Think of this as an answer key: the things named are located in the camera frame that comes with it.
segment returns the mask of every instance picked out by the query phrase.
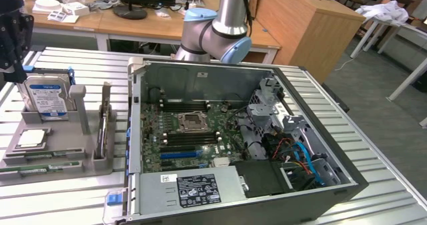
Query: power supply label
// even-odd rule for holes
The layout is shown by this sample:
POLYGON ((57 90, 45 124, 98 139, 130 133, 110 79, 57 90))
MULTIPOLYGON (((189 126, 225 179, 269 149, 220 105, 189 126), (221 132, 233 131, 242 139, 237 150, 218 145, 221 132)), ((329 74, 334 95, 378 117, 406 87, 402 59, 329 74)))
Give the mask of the power supply label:
POLYGON ((176 178, 178 204, 182 208, 221 202, 213 174, 176 178))
POLYGON ((29 85, 29 88, 30 96, 33 98, 38 113, 50 117, 65 115, 65 101, 59 97, 62 96, 61 86, 31 84, 29 85))

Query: green circuit board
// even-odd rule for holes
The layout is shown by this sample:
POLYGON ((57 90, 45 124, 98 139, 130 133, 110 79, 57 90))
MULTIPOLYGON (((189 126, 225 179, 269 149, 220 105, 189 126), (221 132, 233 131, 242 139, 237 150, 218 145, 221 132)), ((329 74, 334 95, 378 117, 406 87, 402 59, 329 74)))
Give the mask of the green circuit board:
POLYGON ((202 112, 206 122, 206 132, 218 132, 221 141, 202 145, 194 145, 198 156, 194 158, 161 159, 159 147, 162 143, 162 134, 181 134, 178 115, 184 112, 163 112, 157 104, 141 104, 141 151, 142 151, 142 172, 153 173, 167 170, 208 168, 212 166, 213 158, 228 157, 230 162, 248 159, 248 153, 241 150, 242 136, 236 126, 226 128, 226 118, 236 109, 228 109, 224 112, 221 102, 210 103, 210 109, 202 112), (161 162, 167 162, 167 166, 161 166, 161 162))

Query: hard drive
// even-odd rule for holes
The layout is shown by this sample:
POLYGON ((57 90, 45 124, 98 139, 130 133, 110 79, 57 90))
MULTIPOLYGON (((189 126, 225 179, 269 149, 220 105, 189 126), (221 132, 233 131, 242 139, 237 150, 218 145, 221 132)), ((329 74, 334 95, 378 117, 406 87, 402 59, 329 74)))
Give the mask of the hard drive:
POLYGON ((26 76, 17 84, 26 112, 38 112, 43 121, 67 120, 67 111, 75 110, 69 97, 73 70, 34 68, 26 76))

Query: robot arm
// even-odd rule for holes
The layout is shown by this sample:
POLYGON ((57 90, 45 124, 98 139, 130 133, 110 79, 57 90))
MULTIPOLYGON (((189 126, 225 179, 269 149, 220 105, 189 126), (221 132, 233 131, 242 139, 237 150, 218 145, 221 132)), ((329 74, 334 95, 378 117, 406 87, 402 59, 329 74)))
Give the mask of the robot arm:
POLYGON ((245 19, 252 25, 248 0, 220 0, 217 13, 205 8, 186 10, 174 59, 208 62, 212 55, 222 63, 241 62, 252 45, 245 19))
POLYGON ((0 73, 6 82, 22 83, 21 60, 29 51, 34 18, 19 12, 22 0, 0 1, 5 1, 0 6, 0 73))

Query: slotted metal workbench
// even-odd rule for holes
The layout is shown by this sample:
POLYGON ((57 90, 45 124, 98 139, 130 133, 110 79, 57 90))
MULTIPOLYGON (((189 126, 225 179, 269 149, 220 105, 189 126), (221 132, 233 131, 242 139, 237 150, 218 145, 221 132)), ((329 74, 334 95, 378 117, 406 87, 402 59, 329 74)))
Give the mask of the slotted metal workbench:
MULTIPOLYGON (((0 224, 102 224, 103 196, 109 190, 121 188, 123 183, 129 57, 126 53, 53 47, 27 54, 23 64, 34 65, 35 68, 71 66, 75 83, 85 85, 83 101, 87 110, 98 108, 103 81, 111 83, 110 105, 117 111, 113 173, 103 176, 0 187, 0 224)), ((281 66, 281 71, 369 183, 349 202, 337 204, 306 225, 427 224, 424 198, 322 91, 317 82, 297 67, 281 66)), ((22 108, 23 103, 17 89, 7 83, 0 92, 0 158, 21 120, 22 108)))

